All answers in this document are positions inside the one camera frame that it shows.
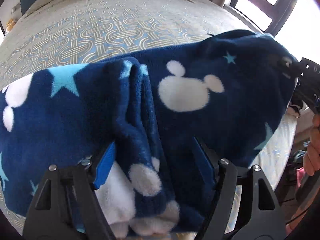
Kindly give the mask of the person's right hand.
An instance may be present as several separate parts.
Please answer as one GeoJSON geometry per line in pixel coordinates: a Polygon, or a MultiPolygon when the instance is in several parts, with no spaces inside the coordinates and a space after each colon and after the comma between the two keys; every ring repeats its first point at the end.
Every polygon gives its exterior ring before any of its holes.
{"type": "Polygon", "coordinates": [[[304,171],[313,176],[320,167],[320,133],[319,133],[319,114],[316,114],[312,120],[313,127],[310,130],[310,143],[307,146],[307,152],[303,157],[304,171]]]}

